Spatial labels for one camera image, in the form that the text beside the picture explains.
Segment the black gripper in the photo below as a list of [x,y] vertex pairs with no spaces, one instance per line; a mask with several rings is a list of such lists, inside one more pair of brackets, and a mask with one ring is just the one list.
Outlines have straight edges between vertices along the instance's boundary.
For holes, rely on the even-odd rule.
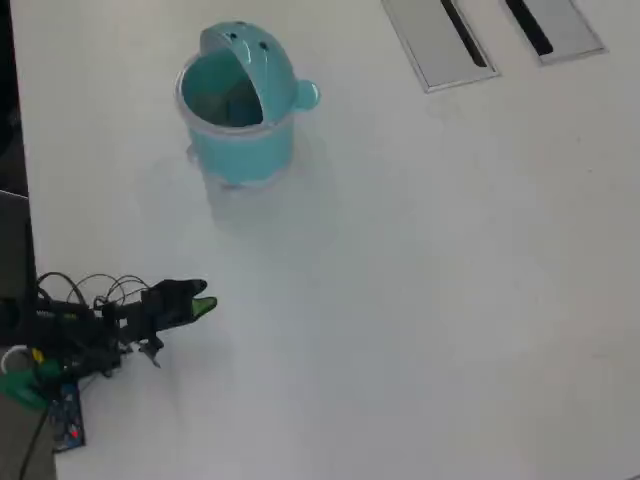
[[103,318],[123,344],[142,342],[163,346],[158,332],[170,328],[172,312],[177,312],[175,325],[187,325],[217,307],[216,297],[196,298],[206,287],[207,282],[203,279],[165,279],[145,290],[143,301],[104,305]]

